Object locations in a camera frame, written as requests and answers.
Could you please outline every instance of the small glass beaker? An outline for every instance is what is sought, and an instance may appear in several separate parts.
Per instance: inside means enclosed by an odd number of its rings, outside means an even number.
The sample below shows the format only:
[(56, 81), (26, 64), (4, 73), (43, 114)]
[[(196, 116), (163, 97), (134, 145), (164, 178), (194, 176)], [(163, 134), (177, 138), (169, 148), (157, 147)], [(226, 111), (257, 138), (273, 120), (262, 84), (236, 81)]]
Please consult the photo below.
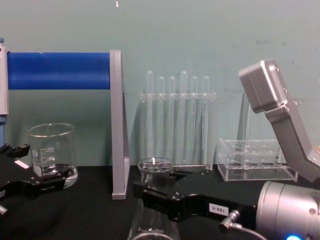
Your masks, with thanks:
[[(161, 157), (150, 157), (139, 162), (141, 182), (164, 189), (169, 187), (169, 173), (174, 164)], [(139, 200), (127, 240), (179, 240), (177, 223), (168, 216), (144, 207)]]
[(27, 131), (33, 171), (38, 176), (54, 175), (68, 167), (64, 187), (70, 187), (78, 179), (75, 164), (73, 132), (75, 127), (67, 123), (49, 123), (32, 127)]

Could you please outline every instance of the black table surface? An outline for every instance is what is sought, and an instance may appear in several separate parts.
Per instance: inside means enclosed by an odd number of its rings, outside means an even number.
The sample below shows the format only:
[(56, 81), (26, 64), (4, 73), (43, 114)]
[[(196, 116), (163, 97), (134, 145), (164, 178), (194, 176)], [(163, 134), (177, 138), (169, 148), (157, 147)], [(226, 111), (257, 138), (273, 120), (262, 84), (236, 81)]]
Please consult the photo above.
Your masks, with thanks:
[[(132, 192), (133, 181), (140, 180), (138, 168), (130, 169), (125, 200), (111, 199), (110, 166), (83, 166), (78, 172), (78, 181), (63, 191), (44, 194), (35, 200), (14, 197), (1, 201), (8, 211), (0, 218), (0, 239), (126, 240), (138, 203)], [(259, 190), (260, 185), (252, 191)], [(257, 239), (240, 232), (220, 233), (218, 224), (209, 218), (191, 217), (178, 223), (180, 239)]]

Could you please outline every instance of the white sticker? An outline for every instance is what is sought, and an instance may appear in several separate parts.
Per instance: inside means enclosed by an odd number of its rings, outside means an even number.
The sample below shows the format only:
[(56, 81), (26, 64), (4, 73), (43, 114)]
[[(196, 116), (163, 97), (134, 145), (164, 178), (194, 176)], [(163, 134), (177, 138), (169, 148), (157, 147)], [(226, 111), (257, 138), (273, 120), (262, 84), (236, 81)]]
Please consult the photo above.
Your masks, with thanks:
[(29, 166), (27, 164), (25, 164), (24, 162), (20, 161), (20, 160), (17, 160), (17, 161), (14, 161), (16, 164), (18, 164), (20, 167), (24, 168), (24, 169), (28, 169)]
[(0, 191), (0, 198), (2, 198), (6, 193), (6, 190)]
[(214, 214), (219, 214), (223, 216), (229, 215), (229, 208), (225, 206), (216, 205), (213, 203), (209, 203), (209, 212)]

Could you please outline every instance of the teal wall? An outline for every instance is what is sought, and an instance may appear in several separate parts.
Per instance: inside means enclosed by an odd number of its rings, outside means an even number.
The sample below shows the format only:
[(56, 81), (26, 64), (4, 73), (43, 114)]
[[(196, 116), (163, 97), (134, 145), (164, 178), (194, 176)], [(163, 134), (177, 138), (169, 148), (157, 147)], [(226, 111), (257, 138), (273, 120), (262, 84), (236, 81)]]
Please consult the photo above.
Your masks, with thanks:
[[(274, 58), (289, 91), (304, 99), (303, 119), (312, 142), (320, 143), (320, 1), (119, 0), (117, 8), (116, 0), (0, 0), (0, 6), (0, 36), (12, 52), (122, 50), (133, 163), (147, 70), (166, 78), (182, 70), (210, 76), (211, 90), (228, 99), (216, 114), (220, 136), (235, 139), (238, 70)], [(79, 165), (111, 163), (108, 91), (10, 92), (9, 143), (26, 142), (26, 130), (46, 122), (77, 127)]]

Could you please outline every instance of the blue cylindrical bar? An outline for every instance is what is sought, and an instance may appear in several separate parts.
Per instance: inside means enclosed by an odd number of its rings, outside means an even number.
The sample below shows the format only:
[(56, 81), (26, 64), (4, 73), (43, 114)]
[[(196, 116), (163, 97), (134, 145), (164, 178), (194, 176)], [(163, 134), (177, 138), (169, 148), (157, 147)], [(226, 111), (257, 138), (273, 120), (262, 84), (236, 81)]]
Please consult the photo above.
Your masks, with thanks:
[(109, 53), (9, 52), (9, 90), (109, 90)]

